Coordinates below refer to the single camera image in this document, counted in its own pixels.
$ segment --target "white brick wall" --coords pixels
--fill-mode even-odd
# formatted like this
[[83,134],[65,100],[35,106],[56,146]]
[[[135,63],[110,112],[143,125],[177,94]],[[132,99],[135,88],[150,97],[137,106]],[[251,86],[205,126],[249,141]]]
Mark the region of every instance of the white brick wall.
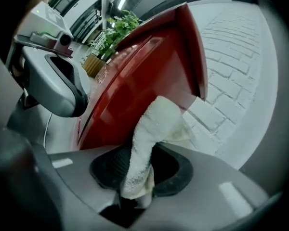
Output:
[[197,99],[184,113],[195,136],[191,142],[201,152],[214,154],[253,101],[262,66],[257,13],[256,6],[236,4],[201,31],[208,97],[206,102]]

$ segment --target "green plant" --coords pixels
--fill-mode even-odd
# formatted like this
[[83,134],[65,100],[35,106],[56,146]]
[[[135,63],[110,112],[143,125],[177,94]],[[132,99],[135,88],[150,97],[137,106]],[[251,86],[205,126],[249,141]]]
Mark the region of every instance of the green plant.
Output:
[[140,20],[133,12],[122,10],[125,15],[123,17],[108,18],[108,22],[114,26],[103,30],[105,40],[99,49],[98,57],[103,56],[104,61],[107,61],[115,52],[116,45],[137,26]]

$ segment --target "white cloth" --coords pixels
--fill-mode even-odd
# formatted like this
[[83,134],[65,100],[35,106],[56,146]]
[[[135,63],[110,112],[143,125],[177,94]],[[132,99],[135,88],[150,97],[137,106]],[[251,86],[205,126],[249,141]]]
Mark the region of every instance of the white cloth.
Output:
[[158,96],[149,105],[134,130],[130,167],[120,189],[123,198],[138,199],[152,192],[154,171],[149,164],[152,148],[169,135],[179,134],[182,121],[180,108],[165,97]]

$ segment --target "fluorescent light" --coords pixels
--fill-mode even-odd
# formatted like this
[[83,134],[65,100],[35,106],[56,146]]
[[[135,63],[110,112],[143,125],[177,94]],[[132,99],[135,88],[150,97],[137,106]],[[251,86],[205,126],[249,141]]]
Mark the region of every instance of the fluorescent light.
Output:
[[125,3],[126,0],[121,0],[118,6],[118,9],[121,10],[123,7],[123,4]]

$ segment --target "potted plant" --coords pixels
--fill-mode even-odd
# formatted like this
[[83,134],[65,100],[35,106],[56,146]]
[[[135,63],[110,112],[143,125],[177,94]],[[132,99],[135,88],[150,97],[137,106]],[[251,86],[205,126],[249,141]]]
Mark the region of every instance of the potted plant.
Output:
[[90,49],[92,53],[84,61],[83,68],[92,70],[92,64],[96,64],[94,71],[88,73],[89,76],[95,77],[98,71],[102,68],[104,64],[100,61],[107,62],[107,60],[116,52],[115,48],[117,44],[130,32],[132,32],[137,26],[139,26],[140,20],[133,12],[123,10],[123,17],[108,18],[108,22],[113,28],[107,28],[102,31],[101,37],[97,40],[92,40],[89,42]]

